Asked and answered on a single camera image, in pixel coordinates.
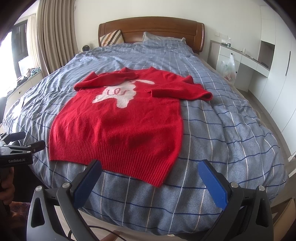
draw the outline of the blue plaid bedspread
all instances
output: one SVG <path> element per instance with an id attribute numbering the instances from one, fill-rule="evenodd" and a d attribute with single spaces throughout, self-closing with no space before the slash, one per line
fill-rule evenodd
<path id="1" fill-rule="evenodd" d="M 234 93 L 179 41 L 148 40 L 143 45 L 98 47 L 77 54 L 10 108 L 4 128 L 8 133 L 25 131 L 23 145 L 46 141 L 46 149 L 34 154 L 31 169 L 48 187 L 61 186 L 85 169 L 80 164 L 48 161 L 52 122 L 75 95 L 74 84 L 91 71 L 103 73 L 123 67 L 150 66 L 181 76 L 190 74 L 195 83 L 213 93 L 213 99 L 181 101 L 182 150 L 160 188 L 103 171 L 84 212 L 112 224 L 157 235 L 210 228 L 221 209 L 215 206 L 197 174 L 197 165 L 203 159 L 209 160 L 228 181 L 236 181 L 244 188 L 264 185 L 268 198 L 275 198 L 284 187 L 287 174 L 274 135 L 260 123 L 248 101 Z"/>

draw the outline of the baseboard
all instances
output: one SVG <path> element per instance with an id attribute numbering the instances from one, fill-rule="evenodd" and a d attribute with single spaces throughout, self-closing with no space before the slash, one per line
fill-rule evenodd
<path id="1" fill-rule="evenodd" d="M 267 110 L 264 108 L 264 106 L 260 103 L 260 101 L 252 94 L 251 91 L 248 91 L 248 94 L 252 98 L 252 100 L 259 106 L 259 108 L 262 110 L 262 112 L 264 113 L 264 115 L 266 116 L 268 121 L 270 122 L 271 126 L 273 127 L 273 129 L 275 130 L 277 136 L 279 137 L 280 142 L 283 145 L 283 148 L 284 148 L 284 151 L 285 151 L 287 157 L 290 158 L 291 157 L 291 152 L 290 152 L 290 150 L 288 148 L 288 145 L 287 145 L 281 131 L 279 130 L 276 123 L 274 122 L 273 118 L 270 116 L 270 114 L 267 112 Z"/>

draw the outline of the wooden headboard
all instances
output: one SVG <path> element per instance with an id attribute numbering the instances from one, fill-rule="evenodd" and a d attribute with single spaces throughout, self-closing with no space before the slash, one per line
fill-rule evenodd
<path id="1" fill-rule="evenodd" d="M 163 37 L 185 38 L 195 53 L 202 51 L 205 41 L 205 25 L 196 21 L 171 17 L 136 17 L 118 19 L 99 25 L 98 39 L 120 29 L 125 43 L 141 42 L 148 31 Z"/>

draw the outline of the red sweater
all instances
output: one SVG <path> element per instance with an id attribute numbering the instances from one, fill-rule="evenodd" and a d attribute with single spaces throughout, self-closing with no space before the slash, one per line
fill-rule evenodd
<path id="1" fill-rule="evenodd" d="M 49 158 L 89 164 L 159 187 L 178 157 L 183 137 L 179 99 L 210 100 L 191 76 L 153 67 L 91 72 L 53 121 Z"/>

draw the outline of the beige curtain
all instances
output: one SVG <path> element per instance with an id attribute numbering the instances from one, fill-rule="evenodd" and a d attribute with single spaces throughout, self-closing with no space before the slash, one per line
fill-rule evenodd
<path id="1" fill-rule="evenodd" d="M 40 66 L 38 57 L 38 37 L 36 26 L 36 14 L 29 16 L 26 29 L 28 55 L 32 59 L 34 68 Z"/>
<path id="2" fill-rule="evenodd" d="M 46 71 L 51 74 L 78 53 L 74 32 L 74 0 L 40 0 L 37 32 L 39 57 L 45 63 L 45 66 L 41 64 L 41 70 L 43 75 Z"/>

